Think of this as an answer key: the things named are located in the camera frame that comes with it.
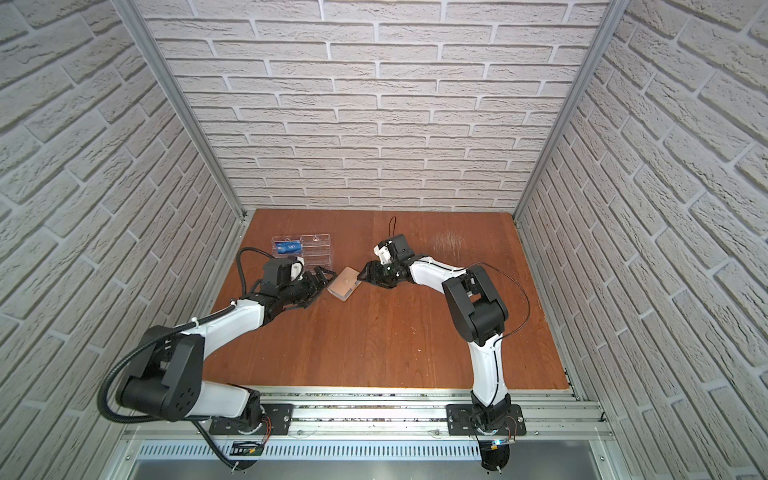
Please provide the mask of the left corner aluminium post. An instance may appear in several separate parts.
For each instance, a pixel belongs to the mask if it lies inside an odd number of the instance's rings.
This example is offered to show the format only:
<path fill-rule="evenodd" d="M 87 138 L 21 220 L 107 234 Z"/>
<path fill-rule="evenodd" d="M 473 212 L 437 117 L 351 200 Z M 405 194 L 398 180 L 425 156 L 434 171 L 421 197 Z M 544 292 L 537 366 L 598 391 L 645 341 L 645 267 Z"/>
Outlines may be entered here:
<path fill-rule="evenodd" d="M 122 22 L 131 34 L 136 46 L 141 51 L 147 65 L 156 77 L 158 84 L 166 95 L 169 104 L 177 114 L 182 126 L 187 131 L 193 145 L 201 155 L 203 163 L 208 168 L 213 180 L 221 191 L 236 218 L 245 222 L 247 210 L 242 205 L 234 187 L 231 185 L 216 154 L 206 137 L 189 101 L 174 76 L 160 47 L 152 35 L 146 21 L 134 1 L 115 0 L 113 5 Z"/>

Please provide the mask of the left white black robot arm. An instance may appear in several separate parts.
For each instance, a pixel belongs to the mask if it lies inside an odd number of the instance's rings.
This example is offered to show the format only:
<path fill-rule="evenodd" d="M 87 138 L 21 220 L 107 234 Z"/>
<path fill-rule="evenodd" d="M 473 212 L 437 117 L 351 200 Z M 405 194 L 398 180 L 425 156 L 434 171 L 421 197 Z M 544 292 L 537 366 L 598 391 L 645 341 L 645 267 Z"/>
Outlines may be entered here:
<path fill-rule="evenodd" d="M 107 392 L 118 380 L 116 403 L 136 411 L 117 423 L 226 418 L 249 431 L 262 424 L 260 394 L 250 388 L 203 379 L 204 360 L 221 347 L 255 331 L 292 308 L 306 308 L 336 278 L 316 266 L 303 273 L 265 274 L 253 291 L 226 308 L 183 325 L 147 329 L 137 347 L 105 378 L 99 407 L 108 416 Z"/>

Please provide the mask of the corner aluminium post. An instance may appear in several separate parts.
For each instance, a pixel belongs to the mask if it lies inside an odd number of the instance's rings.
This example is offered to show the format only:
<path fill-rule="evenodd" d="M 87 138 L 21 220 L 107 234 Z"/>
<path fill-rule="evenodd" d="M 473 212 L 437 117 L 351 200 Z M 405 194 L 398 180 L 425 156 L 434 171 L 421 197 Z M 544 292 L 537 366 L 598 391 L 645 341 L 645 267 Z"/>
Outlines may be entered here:
<path fill-rule="evenodd" d="M 595 36 L 586 51 L 575 79 L 565 97 L 562 108 L 556 117 L 556 121 L 552 126 L 539 158 L 537 159 L 532 173 L 525 185 L 523 193 L 512 213 L 515 222 L 519 221 L 523 215 L 525 207 L 530 202 L 534 190 L 549 164 L 560 138 L 564 134 L 566 127 L 569 125 L 571 117 L 576 112 L 629 4 L 629 0 L 615 0 L 608 3 Z"/>
<path fill-rule="evenodd" d="M 174 76 L 160 47 L 152 35 L 146 21 L 134 1 L 115 0 L 113 5 L 122 22 L 131 34 L 136 46 L 141 51 L 147 65 L 156 77 L 158 84 L 166 95 L 169 104 L 177 114 L 182 126 L 187 131 L 193 145 L 201 155 L 203 163 L 208 168 L 213 180 L 221 191 L 236 218 L 245 222 L 247 210 L 242 205 L 234 187 L 231 185 L 216 154 L 206 137 L 189 101 Z"/>

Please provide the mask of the aluminium rail frame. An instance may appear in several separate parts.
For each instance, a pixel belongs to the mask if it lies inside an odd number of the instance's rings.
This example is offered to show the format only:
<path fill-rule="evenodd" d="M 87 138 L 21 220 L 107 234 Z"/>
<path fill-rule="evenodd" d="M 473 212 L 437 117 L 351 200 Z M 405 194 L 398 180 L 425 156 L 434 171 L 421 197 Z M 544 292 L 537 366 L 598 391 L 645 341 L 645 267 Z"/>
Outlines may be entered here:
<path fill-rule="evenodd" d="M 264 386 L 262 403 L 294 406 L 285 436 L 211 435 L 211 421 L 153 422 L 124 427 L 104 470 L 107 479 L 480 478 L 625 479 L 629 475 L 615 434 L 599 403 L 570 390 L 514 390 L 527 434 L 450 436 L 446 406 L 468 404 L 463 389 Z M 202 440 L 214 460 L 140 460 L 146 440 Z M 475 442 L 478 461 L 236 460 L 226 441 L 264 447 L 285 440 Z"/>

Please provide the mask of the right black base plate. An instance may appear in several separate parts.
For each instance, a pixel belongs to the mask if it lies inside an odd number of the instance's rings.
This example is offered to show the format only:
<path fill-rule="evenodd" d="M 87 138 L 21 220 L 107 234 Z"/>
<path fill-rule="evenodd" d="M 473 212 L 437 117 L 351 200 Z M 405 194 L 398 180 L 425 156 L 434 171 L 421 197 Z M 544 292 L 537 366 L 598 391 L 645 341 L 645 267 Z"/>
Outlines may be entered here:
<path fill-rule="evenodd" d="M 447 426 L 450 436 L 505 436 L 518 437 L 527 434 L 522 409 L 517 404 L 499 403 L 491 408 L 470 404 L 446 406 Z"/>

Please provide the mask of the right corner aluminium post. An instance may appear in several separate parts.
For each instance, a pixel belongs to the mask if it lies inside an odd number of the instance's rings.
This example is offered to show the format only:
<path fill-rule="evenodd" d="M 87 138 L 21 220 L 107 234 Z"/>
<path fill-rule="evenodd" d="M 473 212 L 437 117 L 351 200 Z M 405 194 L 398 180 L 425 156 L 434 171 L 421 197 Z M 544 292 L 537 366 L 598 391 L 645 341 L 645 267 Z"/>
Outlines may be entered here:
<path fill-rule="evenodd" d="M 569 125 L 571 117 L 576 112 L 629 4 L 629 0 L 615 0 L 608 3 L 595 36 L 586 51 L 575 79 L 565 97 L 562 108 L 556 117 L 556 121 L 552 126 L 539 158 L 537 159 L 532 173 L 525 185 L 523 193 L 512 213 L 515 222 L 519 221 L 523 215 L 525 207 L 530 202 L 534 190 L 549 164 L 560 138 L 564 134 L 566 127 Z"/>

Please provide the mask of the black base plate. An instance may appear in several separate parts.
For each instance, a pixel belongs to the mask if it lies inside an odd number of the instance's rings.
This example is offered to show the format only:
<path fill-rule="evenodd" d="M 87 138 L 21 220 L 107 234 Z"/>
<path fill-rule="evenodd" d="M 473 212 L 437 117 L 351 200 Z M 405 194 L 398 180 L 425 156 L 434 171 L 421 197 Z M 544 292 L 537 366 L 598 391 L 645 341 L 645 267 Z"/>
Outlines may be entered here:
<path fill-rule="evenodd" d="M 271 428 L 272 436 L 285 436 L 288 434 L 293 412 L 294 406 L 289 403 L 261 404 L 254 414 L 246 413 L 237 418 L 214 417 L 209 426 L 209 433 L 266 437 L 267 429 Z"/>
<path fill-rule="evenodd" d="M 518 437 L 527 434 L 522 409 L 517 404 L 499 403 L 491 408 L 470 404 L 446 406 L 447 426 L 450 436 L 505 436 Z"/>

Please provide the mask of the tan leather card holder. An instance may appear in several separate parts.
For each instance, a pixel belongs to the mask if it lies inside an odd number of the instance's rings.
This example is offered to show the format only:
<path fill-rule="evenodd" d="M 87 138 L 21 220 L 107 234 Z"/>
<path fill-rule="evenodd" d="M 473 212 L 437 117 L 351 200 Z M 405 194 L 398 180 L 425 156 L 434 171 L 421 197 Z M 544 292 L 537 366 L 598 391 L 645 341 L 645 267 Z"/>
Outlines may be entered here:
<path fill-rule="evenodd" d="M 327 290 L 335 298 L 346 301 L 360 285 L 359 272 L 351 267 L 345 267 L 329 284 Z"/>

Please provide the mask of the perforated metal vent strip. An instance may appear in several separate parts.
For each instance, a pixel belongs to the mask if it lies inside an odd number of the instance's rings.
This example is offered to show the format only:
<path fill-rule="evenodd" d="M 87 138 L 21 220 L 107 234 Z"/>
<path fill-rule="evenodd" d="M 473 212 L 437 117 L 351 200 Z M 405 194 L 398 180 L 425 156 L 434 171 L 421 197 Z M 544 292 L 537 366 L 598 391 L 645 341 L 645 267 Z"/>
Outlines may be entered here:
<path fill-rule="evenodd" d="M 285 440 L 264 447 L 253 441 L 226 441 L 221 452 L 236 460 L 393 460 L 478 461 L 478 445 L 469 440 L 451 441 L 309 441 Z M 214 460 L 216 455 L 202 440 L 146 440 L 140 460 Z"/>

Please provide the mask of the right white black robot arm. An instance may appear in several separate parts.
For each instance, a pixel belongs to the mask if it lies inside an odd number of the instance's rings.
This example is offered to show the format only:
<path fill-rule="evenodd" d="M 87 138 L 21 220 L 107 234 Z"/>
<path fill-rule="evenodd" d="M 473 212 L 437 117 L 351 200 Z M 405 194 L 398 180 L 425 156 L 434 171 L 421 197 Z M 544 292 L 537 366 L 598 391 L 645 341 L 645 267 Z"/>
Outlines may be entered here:
<path fill-rule="evenodd" d="M 485 269 L 459 268 L 416 256 L 388 263 L 370 261 L 358 279 L 386 289 L 408 281 L 445 296 L 453 325 L 470 350 L 476 421 L 485 431 L 496 429 L 511 409 L 501 359 L 508 310 Z"/>

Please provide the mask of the blue item in box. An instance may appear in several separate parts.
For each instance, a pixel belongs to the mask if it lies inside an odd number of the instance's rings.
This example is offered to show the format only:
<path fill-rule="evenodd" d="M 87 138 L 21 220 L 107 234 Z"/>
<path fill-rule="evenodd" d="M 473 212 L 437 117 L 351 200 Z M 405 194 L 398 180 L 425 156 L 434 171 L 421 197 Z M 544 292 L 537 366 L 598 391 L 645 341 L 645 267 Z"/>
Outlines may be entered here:
<path fill-rule="evenodd" d="M 274 243 L 274 250 L 277 254 L 293 254 L 302 251 L 300 240 L 282 240 Z"/>

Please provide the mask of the clear plastic organizer box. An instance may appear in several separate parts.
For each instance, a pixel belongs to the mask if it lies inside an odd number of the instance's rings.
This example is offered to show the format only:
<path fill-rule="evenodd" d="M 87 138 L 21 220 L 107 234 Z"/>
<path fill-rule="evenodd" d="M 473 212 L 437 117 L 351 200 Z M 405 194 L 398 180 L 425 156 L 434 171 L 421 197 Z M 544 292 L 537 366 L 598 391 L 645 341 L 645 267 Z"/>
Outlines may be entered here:
<path fill-rule="evenodd" d="M 274 243 L 282 240 L 300 240 L 302 251 L 293 254 L 277 254 L 274 250 Z M 304 260 L 306 270 L 313 270 L 315 266 L 322 266 L 332 270 L 332 239 L 330 234 L 314 233 L 300 235 L 274 236 L 271 239 L 272 254 L 278 258 L 288 256 L 301 257 Z"/>

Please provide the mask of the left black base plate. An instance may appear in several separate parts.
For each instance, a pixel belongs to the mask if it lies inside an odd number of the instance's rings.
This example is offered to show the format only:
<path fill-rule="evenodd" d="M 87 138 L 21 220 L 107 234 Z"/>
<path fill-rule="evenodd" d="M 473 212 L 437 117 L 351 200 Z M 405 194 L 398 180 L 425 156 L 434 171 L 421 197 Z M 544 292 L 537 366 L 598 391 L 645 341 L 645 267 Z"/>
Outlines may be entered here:
<path fill-rule="evenodd" d="M 289 403 L 261 404 L 254 414 L 246 413 L 237 418 L 214 417 L 209 426 L 209 433 L 266 437 L 267 429 L 271 428 L 272 436 L 285 436 L 288 434 L 293 412 L 294 406 Z"/>

